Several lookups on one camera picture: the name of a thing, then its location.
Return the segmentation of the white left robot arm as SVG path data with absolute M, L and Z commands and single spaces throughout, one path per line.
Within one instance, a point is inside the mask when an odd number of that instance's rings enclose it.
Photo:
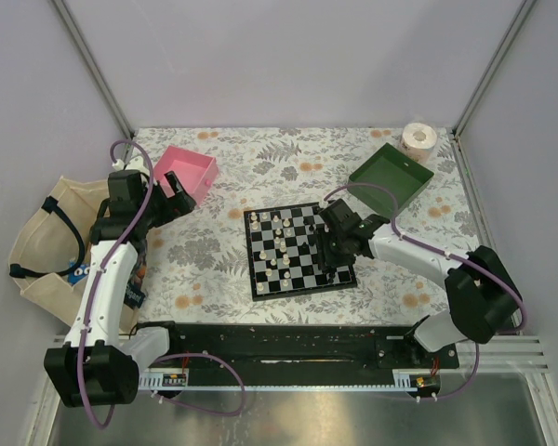
M 183 345 L 166 328 L 120 340 L 126 287 L 140 268 L 148 232 L 196 206 L 174 172 L 153 185 L 145 178 L 139 170 L 109 175 L 109 196 L 89 232 L 89 273 L 76 321 L 62 347 L 46 352 L 45 370 L 67 407 L 129 404 L 150 365 L 172 367 L 182 359 Z

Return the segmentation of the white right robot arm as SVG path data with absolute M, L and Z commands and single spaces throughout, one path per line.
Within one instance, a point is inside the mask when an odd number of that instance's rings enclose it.
M 448 309 L 416 322 L 407 335 L 405 356 L 415 367 L 428 366 L 438 350 L 463 340 L 488 343 L 515 311 L 525 309 L 508 271 L 486 246 L 468 252 L 438 248 L 406 235 L 388 218 L 360 218 L 341 199 L 320 209 L 319 216 L 321 269 L 364 256 L 408 269 L 445 290 Z

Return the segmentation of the pink square tray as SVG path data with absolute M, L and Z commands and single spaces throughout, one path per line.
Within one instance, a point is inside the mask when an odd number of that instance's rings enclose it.
M 169 171 L 176 173 L 197 206 L 202 204 L 219 174 L 214 156 L 175 146 L 169 146 L 154 166 L 155 179 L 165 178 Z

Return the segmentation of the black and white chessboard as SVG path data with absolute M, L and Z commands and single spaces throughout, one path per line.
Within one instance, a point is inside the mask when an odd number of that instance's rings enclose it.
M 328 272 L 320 270 L 317 255 L 317 230 L 324 226 L 319 216 L 318 203 L 300 203 L 286 206 L 262 208 L 244 212 L 246 251 L 250 277 L 252 300 L 255 302 L 295 297 L 299 295 L 350 289 L 357 286 L 353 266 L 340 267 Z M 250 213 L 256 212 L 258 230 L 252 230 Z M 272 213 L 278 212 L 280 219 L 272 221 Z M 267 221 L 260 222 L 260 214 L 267 215 Z M 283 221 L 288 218 L 293 230 L 292 237 L 284 235 Z M 315 232 L 308 226 L 313 224 Z M 281 236 L 274 231 L 282 229 Z M 315 239 L 315 246 L 308 245 L 308 239 Z M 286 252 L 279 250 L 278 239 L 285 239 Z M 266 252 L 266 259 L 259 259 L 259 252 Z M 282 263 L 283 254 L 288 254 L 290 263 Z M 327 282 L 327 275 L 336 275 L 333 283 Z M 257 283 L 264 283 L 264 291 L 257 292 Z

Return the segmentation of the green square tray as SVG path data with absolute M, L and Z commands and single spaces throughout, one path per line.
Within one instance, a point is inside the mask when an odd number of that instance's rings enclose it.
M 394 201 L 385 191 L 353 187 L 349 192 L 376 214 L 392 217 L 423 192 L 433 176 L 433 171 L 385 143 L 349 175 L 349 182 L 371 183 L 386 189 L 395 197 L 397 206 L 394 206 Z

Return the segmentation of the blue printed package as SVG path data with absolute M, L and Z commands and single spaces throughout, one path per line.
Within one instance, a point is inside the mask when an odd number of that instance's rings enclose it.
M 83 280 L 88 275 L 88 273 L 89 273 L 89 264 L 82 263 L 67 275 L 67 282 L 69 284 L 76 284 L 81 280 Z

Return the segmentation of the beige canvas tote bag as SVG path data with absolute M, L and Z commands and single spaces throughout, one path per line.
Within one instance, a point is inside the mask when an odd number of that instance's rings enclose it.
M 20 295 L 66 325 L 73 325 L 80 308 L 86 279 L 75 284 L 60 275 L 78 259 L 75 233 L 89 246 L 89 230 L 100 204 L 109 197 L 107 181 L 78 182 L 61 177 L 42 205 L 55 204 L 73 225 L 70 229 L 55 210 L 43 208 L 27 221 L 11 250 L 8 263 L 42 274 L 16 278 Z

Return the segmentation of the toilet paper roll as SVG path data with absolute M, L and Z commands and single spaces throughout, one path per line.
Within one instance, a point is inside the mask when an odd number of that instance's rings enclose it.
M 424 164 L 432 155 L 438 141 L 434 128 L 424 123 L 409 123 L 402 131 L 400 151 L 411 160 Z

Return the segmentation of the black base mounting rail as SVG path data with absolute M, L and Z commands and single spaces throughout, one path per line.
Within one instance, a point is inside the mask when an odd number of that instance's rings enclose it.
M 157 325 L 170 347 L 141 376 L 144 390 L 428 394 L 440 389 L 440 372 L 459 368 L 455 346 L 427 352 L 408 326 Z

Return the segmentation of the aluminium frame post left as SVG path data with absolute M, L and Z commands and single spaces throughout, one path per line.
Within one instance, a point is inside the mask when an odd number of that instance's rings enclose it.
M 95 59 L 86 38 L 84 37 L 81 27 L 67 2 L 63 0 L 49 0 L 48 3 L 54 8 L 55 12 L 59 16 L 62 26 L 69 35 L 75 51 L 83 61 L 94 86 L 97 88 L 97 91 L 104 101 L 106 108 L 112 116 L 117 128 L 125 137 L 133 138 L 134 130 L 110 89 L 106 78 L 102 74 L 100 66 L 97 63 L 97 60 Z

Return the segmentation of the aluminium frame post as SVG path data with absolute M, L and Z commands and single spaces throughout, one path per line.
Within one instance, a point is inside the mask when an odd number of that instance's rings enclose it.
M 477 86 L 474 88 L 468 103 L 464 107 L 456 124 L 451 128 L 451 135 L 454 139 L 460 139 L 463 131 L 466 129 L 471 118 L 477 111 L 499 69 L 512 50 L 514 43 L 537 5 L 538 0 L 523 0 L 520 3 L 520 6 L 513 15 L 507 30 L 499 41 L 493 56 L 490 61 L 488 61 L 485 71 L 481 75 Z
M 55 12 L 59 16 L 62 26 L 69 35 L 75 51 L 83 61 L 94 86 L 97 88 L 97 91 L 104 101 L 106 108 L 112 116 L 117 128 L 125 137 L 133 138 L 134 130 L 110 89 L 106 78 L 102 74 L 100 66 L 97 63 L 97 60 L 95 59 L 86 38 L 84 37 L 81 27 L 67 2 L 63 0 L 49 0 L 48 3 L 54 8 Z

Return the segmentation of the aluminium frame post right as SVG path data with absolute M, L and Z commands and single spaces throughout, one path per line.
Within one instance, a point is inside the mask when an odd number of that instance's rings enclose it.
M 490 61 L 488 61 L 485 71 L 481 75 L 477 86 L 474 88 L 468 103 L 464 107 L 456 124 L 451 128 L 451 135 L 454 139 L 460 139 L 463 131 L 466 129 L 471 118 L 477 111 L 499 69 L 512 50 L 514 43 L 537 5 L 538 0 L 523 0 L 520 3 L 520 6 L 513 15 L 507 30 L 499 41 L 493 56 Z

